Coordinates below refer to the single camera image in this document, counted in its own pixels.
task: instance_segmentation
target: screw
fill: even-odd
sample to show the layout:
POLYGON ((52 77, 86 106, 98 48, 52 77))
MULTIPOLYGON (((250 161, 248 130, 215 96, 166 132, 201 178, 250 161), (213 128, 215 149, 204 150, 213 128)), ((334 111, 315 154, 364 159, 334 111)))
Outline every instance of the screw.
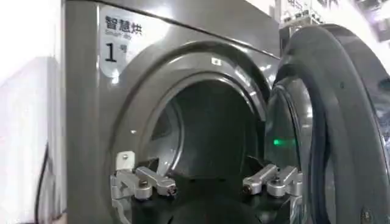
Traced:
POLYGON ((245 195, 250 195, 250 194, 252 194, 252 190, 251 190, 251 188, 250 188, 249 185, 244 185, 244 186, 243 186, 243 193, 244 193, 245 195))
POLYGON ((370 211, 363 209, 361 211, 361 223, 362 224, 369 224, 371 223, 372 217, 370 211))
POLYGON ((139 187, 146 187, 147 186, 147 181, 146 180, 140 180, 140 182, 138 183, 138 186, 139 187))
POLYGON ((168 188, 168 195, 169 196, 175 196, 177 194, 177 188, 176 186, 170 186, 168 188))

